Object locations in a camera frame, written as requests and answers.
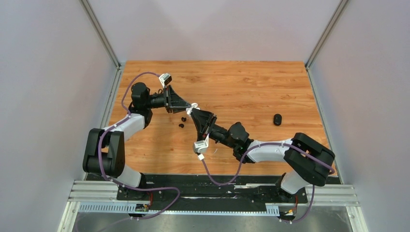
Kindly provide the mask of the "white earbud charging case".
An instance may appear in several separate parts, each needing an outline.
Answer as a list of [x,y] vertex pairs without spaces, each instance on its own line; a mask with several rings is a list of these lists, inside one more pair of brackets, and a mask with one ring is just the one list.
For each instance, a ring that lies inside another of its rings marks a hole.
[[188,116],[191,116],[191,113],[192,113],[193,109],[197,109],[197,108],[198,108],[198,103],[196,103],[196,102],[191,103],[190,106],[188,108],[186,108],[186,114]]

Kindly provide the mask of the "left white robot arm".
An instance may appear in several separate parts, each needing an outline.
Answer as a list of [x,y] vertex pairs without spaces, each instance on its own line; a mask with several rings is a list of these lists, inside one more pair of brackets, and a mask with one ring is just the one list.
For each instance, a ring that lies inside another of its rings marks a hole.
[[147,196],[148,186],[144,174],[126,164],[125,142],[150,124],[152,109],[165,108],[175,114],[184,112],[191,104],[177,95],[171,85],[151,94],[144,83],[138,82],[131,87],[131,92],[132,102],[122,120],[89,131],[82,167],[88,174],[105,173],[109,180],[130,188],[130,194],[141,200]]

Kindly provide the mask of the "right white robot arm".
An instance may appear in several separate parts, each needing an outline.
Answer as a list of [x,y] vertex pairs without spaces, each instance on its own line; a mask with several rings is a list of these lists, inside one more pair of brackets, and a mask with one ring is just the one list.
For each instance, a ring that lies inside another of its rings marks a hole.
[[292,171],[283,174],[276,184],[276,195],[283,202],[291,200],[307,185],[323,187],[328,176],[335,173],[332,167],[334,152],[304,133],[298,132],[286,140],[263,142],[250,139],[240,122],[225,129],[216,124],[217,117],[212,112],[190,107],[186,113],[197,130],[193,151],[200,160],[204,160],[204,152],[209,147],[209,141],[213,140],[231,148],[240,164],[265,161],[287,163]]

